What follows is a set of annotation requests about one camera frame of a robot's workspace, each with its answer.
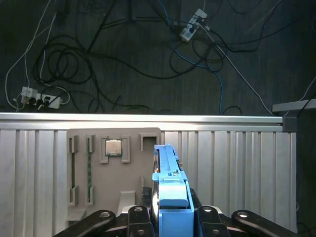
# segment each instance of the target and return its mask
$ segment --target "white wall panel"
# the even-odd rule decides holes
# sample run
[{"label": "white wall panel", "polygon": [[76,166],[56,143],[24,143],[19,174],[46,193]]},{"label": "white wall panel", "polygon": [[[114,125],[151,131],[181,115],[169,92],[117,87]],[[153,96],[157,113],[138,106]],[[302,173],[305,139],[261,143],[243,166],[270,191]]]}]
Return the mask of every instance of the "white wall panel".
[{"label": "white wall panel", "polygon": [[228,216],[251,210],[296,231],[295,133],[166,131],[164,141],[181,151],[203,205]]},{"label": "white wall panel", "polygon": [[[66,133],[1,130],[1,236],[65,228]],[[163,131],[161,140],[177,150],[202,204],[228,216],[245,208],[296,230],[295,133]]]}]

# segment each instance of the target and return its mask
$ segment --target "white power strip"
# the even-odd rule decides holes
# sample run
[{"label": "white power strip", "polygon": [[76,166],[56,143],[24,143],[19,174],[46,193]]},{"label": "white power strip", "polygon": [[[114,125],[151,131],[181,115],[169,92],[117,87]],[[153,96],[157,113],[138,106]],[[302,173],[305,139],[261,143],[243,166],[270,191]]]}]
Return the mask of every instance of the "white power strip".
[{"label": "white power strip", "polygon": [[31,98],[35,98],[36,101],[42,99],[44,102],[45,101],[49,102],[49,106],[48,106],[49,108],[52,108],[52,109],[59,109],[60,108],[60,102],[61,102],[60,97],[55,99],[56,96],[46,95],[46,94],[43,94],[41,96],[40,93],[35,94],[35,92],[37,92],[37,90],[34,90],[32,88],[23,87],[22,93],[21,93],[21,95],[22,95],[21,102],[25,103],[25,104],[29,104]]},{"label": "white power strip", "polygon": [[191,20],[189,21],[189,23],[187,24],[186,28],[184,28],[182,30],[182,32],[180,33],[180,37],[182,38],[183,41],[185,42],[189,42],[190,39],[194,36],[194,34],[196,33],[197,29],[199,28],[198,26],[198,20],[200,21],[204,21],[204,19],[207,17],[207,14],[202,11],[201,9],[198,9],[195,14],[193,15],[193,17],[191,18]]}]

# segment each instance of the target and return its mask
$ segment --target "black cable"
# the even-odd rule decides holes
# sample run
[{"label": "black cable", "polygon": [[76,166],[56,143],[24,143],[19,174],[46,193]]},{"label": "black cable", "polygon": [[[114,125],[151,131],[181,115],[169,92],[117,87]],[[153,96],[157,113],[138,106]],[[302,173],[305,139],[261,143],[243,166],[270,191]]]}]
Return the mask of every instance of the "black cable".
[{"label": "black cable", "polygon": [[[67,38],[67,39],[70,39],[72,41],[74,41],[77,45],[77,47],[74,47],[74,46],[69,46],[65,43],[54,43],[55,40],[57,39],[60,39],[60,38]],[[45,50],[48,50],[50,48],[52,48],[53,46],[62,46],[64,47],[64,49],[60,50],[59,52],[61,53],[58,60],[57,60],[57,66],[56,66],[56,69],[53,71],[53,70],[50,70],[50,73],[51,73],[51,78],[48,79],[48,80],[44,80],[44,79],[41,79],[40,78],[40,73],[39,73],[39,62],[40,62],[40,58],[41,56],[43,55],[43,52]],[[98,85],[98,82],[96,80],[96,75],[95,75],[95,72],[93,70],[93,67],[92,67],[92,64],[87,56],[87,54],[85,53],[85,48],[80,44],[79,41],[77,41],[75,38],[71,37],[71,36],[68,36],[68,35],[60,35],[60,36],[56,36],[54,38],[52,38],[48,43],[47,45],[42,49],[40,55],[38,56],[37,60],[36,60],[36,63],[33,67],[33,73],[34,73],[34,78],[35,78],[35,81],[39,82],[39,83],[42,83],[44,84],[45,82],[52,82],[52,81],[58,81],[58,80],[62,80],[62,81],[65,81],[67,83],[70,83],[70,84],[83,84],[83,83],[86,83],[88,80],[92,80],[93,83],[95,84],[95,87],[96,87],[96,91],[97,91],[97,96],[96,96],[96,100],[97,101],[100,101],[100,98],[99,96],[101,95],[102,97],[104,97],[105,100],[107,100],[109,103],[111,104],[115,104],[115,101],[111,100],[109,97],[107,97],[103,92],[102,90],[100,89],[99,85]],[[82,80],[82,81],[75,81],[73,80],[74,78],[74,75],[71,75],[71,77],[66,77],[63,75],[63,73],[65,73],[66,70],[62,70],[62,72],[60,72],[59,69],[59,65],[58,63],[61,62],[61,59],[64,57],[64,55],[67,55],[66,53],[68,52],[71,52],[71,55],[73,55],[74,57],[79,57],[81,58],[86,66],[88,67],[88,71],[89,71],[89,76]],[[126,104],[120,104],[120,103],[117,103],[117,106],[120,106],[120,107],[139,107],[139,108],[146,108],[148,110],[152,110],[151,108],[149,108],[148,106],[145,106],[145,105],[126,105]]]},{"label": "black cable", "polygon": [[273,11],[271,12],[271,14],[269,15],[269,17],[266,19],[266,21],[265,21],[264,24],[262,25],[261,33],[260,33],[260,38],[259,38],[259,40],[258,40],[259,42],[258,42],[257,46],[256,46],[254,49],[239,49],[239,50],[235,50],[235,49],[229,48],[228,44],[225,43],[225,41],[223,40],[223,38],[222,38],[218,33],[216,33],[216,32],[215,32],[214,30],[212,30],[212,29],[210,29],[209,31],[212,32],[213,34],[215,34],[215,35],[222,41],[224,47],[225,47],[228,51],[230,51],[230,52],[233,52],[233,53],[239,53],[239,52],[251,53],[251,52],[255,52],[255,51],[258,50],[258,48],[259,48],[259,46],[260,46],[261,39],[262,39],[262,35],[263,35],[263,31],[264,31],[264,28],[265,28],[267,22],[272,18],[272,16],[274,15],[274,13],[275,13],[277,7],[279,6],[279,4],[280,4],[281,2],[282,2],[282,1],[279,1],[279,2],[275,5]]},{"label": "black cable", "polygon": [[233,7],[233,5],[232,5],[232,3],[231,3],[230,0],[227,0],[227,2],[228,2],[229,6],[233,9],[233,11],[234,11],[235,13],[238,13],[238,14],[249,14],[249,13],[253,12],[253,10],[256,9],[257,6],[259,6],[259,4],[262,2],[262,0],[259,0],[256,5],[254,5],[250,10],[245,11],[245,12],[237,11],[237,10]]},{"label": "black cable", "polygon": [[224,115],[228,110],[233,109],[233,108],[238,109],[239,112],[240,112],[240,115],[242,115],[242,110],[241,110],[241,108],[238,107],[238,106],[235,106],[235,105],[227,107],[227,108],[223,111],[222,115]]},{"label": "black cable", "polygon": [[302,109],[300,110],[300,112],[297,115],[297,118],[300,117],[300,115],[302,114],[303,110],[306,108],[306,106],[308,105],[308,103],[316,96],[316,92],[312,95],[312,97],[306,102],[306,104],[302,107]]},{"label": "black cable", "polygon": [[[89,93],[87,93],[87,92],[85,92],[85,91],[81,91],[81,90],[68,90],[67,92],[60,93],[59,95],[56,96],[56,98],[54,98],[53,100],[51,100],[51,101],[49,102],[49,104],[45,105],[44,107],[47,107],[47,108],[48,108],[55,100],[57,100],[57,98],[59,98],[59,97],[65,95],[65,94],[67,94],[67,93],[69,93],[69,94],[71,94],[71,93],[82,93],[82,94],[85,94],[85,95],[88,95],[88,96],[92,97],[93,99],[91,100],[91,102],[90,102],[90,104],[89,104],[89,106],[88,106],[87,111],[86,111],[86,112],[83,112],[83,111],[77,106],[77,104],[76,104],[75,100],[73,99],[73,97],[70,96],[70,99],[71,99],[71,101],[72,101],[74,107],[75,107],[80,113],[83,113],[83,114],[90,113],[91,104],[93,103],[93,101],[96,100],[96,98],[95,98],[93,95],[91,95],[91,94],[89,94]],[[103,105],[102,105],[102,103],[101,103],[100,101],[98,101],[98,106],[99,106],[99,105],[101,105],[102,111],[104,112],[104,111],[105,111],[105,110],[104,110],[104,107],[103,107]],[[93,111],[93,113],[96,113],[96,112],[97,112],[98,106],[95,108],[95,110]]]},{"label": "black cable", "polygon": [[260,40],[269,38],[269,37],[271,37],[271,36],[273,36],[273,35],[275,35],[275,34],[281,32],[281,31],[285,30],[286,28],[288,28],[289,26],[295,24],[296,22],[299,22],[300,20],[302,20],[302,19],[305,18],[305,17],[306,17],[306,15],[303,15],[303,16],[301,16],[301,17],[299,17],[299,18],[297,18],[297,19],[291,21],[291,22],[288,23],[287,25],[281,27],[281,28],[278,29],[277,31],[275,31],[275,32],[273,32],[273,33],[271,33],[271,34],[268,34],[268,35],[266,35],[266,36],[260,37],[260,38],[258,38],[258,39],[249,40],[249,41],[245,41],[245,42],[228,43],[227,45],[247,44],[247,43],[253,43],[253,42],[257,42],[257,41],[260,41]]},{"label": "black cable", "polygon": [[307,228],[306,232],[309,233],[310,237],[313,237],[311,229],[303,222],[297,222],[297,225],[301,225]]}]

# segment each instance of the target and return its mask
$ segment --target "plug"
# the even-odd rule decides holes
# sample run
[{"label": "plug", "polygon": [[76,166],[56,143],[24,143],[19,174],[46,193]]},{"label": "plug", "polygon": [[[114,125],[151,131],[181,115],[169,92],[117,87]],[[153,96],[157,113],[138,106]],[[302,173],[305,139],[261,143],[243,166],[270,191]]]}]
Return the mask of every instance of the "plug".
[{"label": "plug", "polygon": [[21,96],[27,97],[27,98],[36,98],[38,94],[38,91],[32,88],[22,87]]},{"label": "plug", "polygon": [[206,17],[207,14],[201,9],[198,9],[191,20],[188,22],[187,26],[180,33],[180,37],[182,38],[182,40],[185,42],[189,42],[199,28],[200,23],[203,22]]}]

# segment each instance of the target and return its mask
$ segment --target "screw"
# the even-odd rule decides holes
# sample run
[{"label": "screw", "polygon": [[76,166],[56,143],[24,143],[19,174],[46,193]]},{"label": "screw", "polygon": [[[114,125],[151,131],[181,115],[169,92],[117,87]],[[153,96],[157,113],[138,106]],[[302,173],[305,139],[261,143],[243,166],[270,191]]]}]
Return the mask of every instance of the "screw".
[{"label": "screw", "polygon": [[110,214],[109,214],[109,212],[107,212],[107,211],[102,212],[102,213],[100,214],[100,217],[102,217],[102,218],[107,218],[107,217],[109,217],[109,216],[110,216]]},{"label": "screw", "polygon": [[136,207],[135,209],[134,209],[134,211],[142,211],[143,209],[140,207],[140,206],[138,206],[138,207]]},{"label": "screw", "polygon": [[210,212],[212,209],[209,206],[203,207],[203,210],[206,212]]},{"label": "screw", "polygon": [[245,212],[239,212],[238,213],[238,216],[240,216],[241,218],[247,218],[248,217],[248,214],[247,213],[245,213]]}]

